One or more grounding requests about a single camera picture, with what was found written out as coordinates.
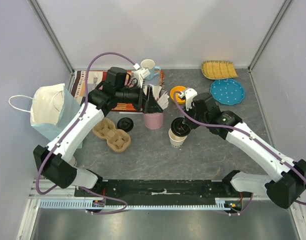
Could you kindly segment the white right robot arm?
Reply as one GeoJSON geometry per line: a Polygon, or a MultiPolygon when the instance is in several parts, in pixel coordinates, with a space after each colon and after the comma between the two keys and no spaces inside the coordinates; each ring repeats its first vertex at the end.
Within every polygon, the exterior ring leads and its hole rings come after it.
{"type": "Polygon", "coordinates": [[[192,88],[176,91],[185,107],[179,110],[184,115],[184,125],[189,130],[203,126],[227,142],[235,145],[265,172],[265,175],[248,174],[234,170],[222,191],[228,197],[238,192],[267,196],[277,206],[288,209],[293,203],[306,206],[300,200],[306,190],[306,161],[298,161],[282,154],[256,135],[248,125],[232,111],[222,111],[208,92],[198,94],[192,88]]]}

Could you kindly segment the black plastic cup lid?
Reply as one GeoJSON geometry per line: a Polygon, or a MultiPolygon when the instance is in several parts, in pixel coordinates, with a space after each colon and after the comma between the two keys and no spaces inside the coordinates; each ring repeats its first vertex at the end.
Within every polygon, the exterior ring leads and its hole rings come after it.
{"type": "Polygon", "coordinates": [[[180,132],[180,121],[183,119],[183,117],[177,117],[175,118],[172,123],[170,129],[172,132],[179,137],[187,136],[190,132],[180,132]]]}

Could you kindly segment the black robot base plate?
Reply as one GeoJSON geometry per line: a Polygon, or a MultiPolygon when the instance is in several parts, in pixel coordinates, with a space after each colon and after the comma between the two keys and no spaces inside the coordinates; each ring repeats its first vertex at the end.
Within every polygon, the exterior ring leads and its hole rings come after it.
{"type": "Polygon", "coordinates": [[[135,205],[214,204],[216,198],[246,199],[251,196],[250,192],[239,193],[229,183],[208,179],[109,179],[97,183],[91,190],[135,205]]]}

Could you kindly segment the white paper coffee cup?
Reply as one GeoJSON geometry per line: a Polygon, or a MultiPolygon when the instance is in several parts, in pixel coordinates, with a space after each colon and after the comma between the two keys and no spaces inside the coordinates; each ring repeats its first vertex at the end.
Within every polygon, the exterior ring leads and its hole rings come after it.
{"type": "Polygon", "coordinates": [[[170,144],[174,147],[174,148],[179,148],[182,146],[182,144],[184,143],[184,141],[186,140],[187,136],[177,136],[175,135],[171,129],[169,129],[168,131],[168,136],[169,136],[169,140],[170,140],[170,144]]]}

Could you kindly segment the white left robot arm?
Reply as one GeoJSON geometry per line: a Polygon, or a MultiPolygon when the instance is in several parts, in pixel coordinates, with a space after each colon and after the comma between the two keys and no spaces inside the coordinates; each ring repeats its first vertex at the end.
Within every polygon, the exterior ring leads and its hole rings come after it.
{"type": "Polygon", "coordinates": [[[117,104],[132,104],[143,113],[163,112],[154,98],[152,87],[143,89],[143,80],[148,75],[150,71],[147,68],[136,70],[134,77],[137,83],[130,87],[125,84],[127,71],[120,67],[111,67],[105,80],[87,93],[80,110],[65,129],[47,146],[38,145],[34,149],[38,175],[44,176],[62,189],[69,186],[84,187],[92,197],[99,196],[103,191],[100,177],[90,170],[72,166],[70,161],[92,128],[117,104]]]}

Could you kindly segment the light blue paper bag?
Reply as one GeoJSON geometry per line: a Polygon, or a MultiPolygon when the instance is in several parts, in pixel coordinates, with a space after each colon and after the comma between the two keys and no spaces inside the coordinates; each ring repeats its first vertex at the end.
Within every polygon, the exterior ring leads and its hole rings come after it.
{"type": "Polygon", "coordinates": [[[33,97],[11,96],[8,103],[16,110],[29,113],[30,125],[49,141],[54,140],[65,129],[81,108],[64,83],[40,87],[33,97]],[[24,97],[31,100],[29,110],[12,104],[13,98],[24,97]]]}

